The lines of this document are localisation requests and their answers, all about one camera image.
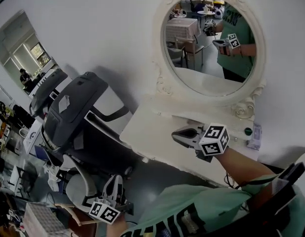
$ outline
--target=wire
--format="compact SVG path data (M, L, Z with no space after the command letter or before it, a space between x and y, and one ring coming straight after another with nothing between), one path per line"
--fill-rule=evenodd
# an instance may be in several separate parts
M138 223L134 222L134 221L126 221L127 223L132 223L134 225L138 225Z
M225 175L225 177L224 177L224 182L226 183L226 184L228 184L228 186L230 187L230 188L233 188L234 189L234 185L235 185L235 180L231 177L231 175L229 175L229 173L226 171L226 175Z
M239 189L240 188L240 186L238 185L236 188L234 188L234 186L235 186L235 180L232 178L232 176L226 171L226 175L225 175L225 177L224 177L224 182L226 183L226 184L228 184L228 186L230 187L230 188L232 188L232 189ZM241 208L242 209L244 209L245 211L247 211L248 212L248 209L247 208L245 208L245 207L243 207L243 206L241 206Z
M45 197L45 202L47 203L47 201L48 201L48 196L49 196L49 195L51 195L52 200L53 200L53 202L52 202L52 201L50 201L50 200L49 200L49 202L51 202L51 203L54 205L54 204L55 204L55 201L54 201L54 197L53 197L53 195L52 195L52 193L51 193L51 192L48 192L48 193L47 193L47 196Z

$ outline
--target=mirror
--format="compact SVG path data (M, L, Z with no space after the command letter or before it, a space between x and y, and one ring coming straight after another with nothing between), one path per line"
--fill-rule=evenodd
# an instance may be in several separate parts
M253 71L256 44L236 8L223 0L181 0L167 16L165 51L187 86L208 96L243 86Z

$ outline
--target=white vanity table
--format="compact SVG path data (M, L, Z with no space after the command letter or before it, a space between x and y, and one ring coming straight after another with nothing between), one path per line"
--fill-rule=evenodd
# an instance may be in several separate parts
M159 70L155 95L146 95L122 132L120 139L137 154L158 160L201 178L225 185L226 172L213 158L196 158L193 149L172 139L172 133L195 122L227 126L229 146L257 160L259 152L246 147L253 128L255 98L265 87L265 40L262 28L244 0L224 0L243 16L256 45L255 61L244 82L217 78L187 68L177 68L167 52L165 25L169 13L181 0L162 0L154 18L152 62Z
M226 171L216 158L213 158L211 163L200 160L196 158L194 150L187 149L172 139L171 133L188 125L189 120L155 112L155 104L159 100L165 101L165 97L146 95L120 139L143 157L164 162L203 179L226 185L223 180ZM229 146L251 159L258 159L259 152L245 147L244 140L235 141L233 138Z

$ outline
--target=person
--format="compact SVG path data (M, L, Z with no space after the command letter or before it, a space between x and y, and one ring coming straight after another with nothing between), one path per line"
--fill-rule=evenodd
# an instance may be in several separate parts
M20 69L20 81L25 86L25 91L32 92L32 90L35 88L35 84L31 80L31 75L26 72L24 69Z
M176 185L166 188L146 207L138 225L128 229L124 215L107 225L107 237L187 237L202 236L229 225L250 213L243 203L258 193L276 175L265 165L227 148L216 159L242 190ZM302 236L305 228L305 198L294 187L297 196L288 205L290 222L281 231L283 237ZM246 236L259 233L254 229Z
M215 32L221 33L221 39L226 39L228 34L236 34L240 47L233 49L230 56L229 48L226 53L220 48L217 62L222 66L225 79L244 82L250 74L255 62L255 38L246 19L231 5L226 4L222 21L215 26Z

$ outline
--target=floor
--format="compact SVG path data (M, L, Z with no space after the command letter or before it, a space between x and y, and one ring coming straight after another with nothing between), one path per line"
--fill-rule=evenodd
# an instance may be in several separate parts
M106 180L99 176L92 176L92 178L97 188L102 190ZM70 203L66 195L52 192L47 185L47 180L48 176L40 171L40 176L31 192L31 199L48 203ZM146 206L156 199L164 188L178 184L202 185L214 188L207 181L164 163L152 160L144 163L139 160L130 178L124 182L126 198L134 203L134 215L126 215L126 220L138 222ZM103 237L106 235L105 233L106 225L99 224L96 236Z

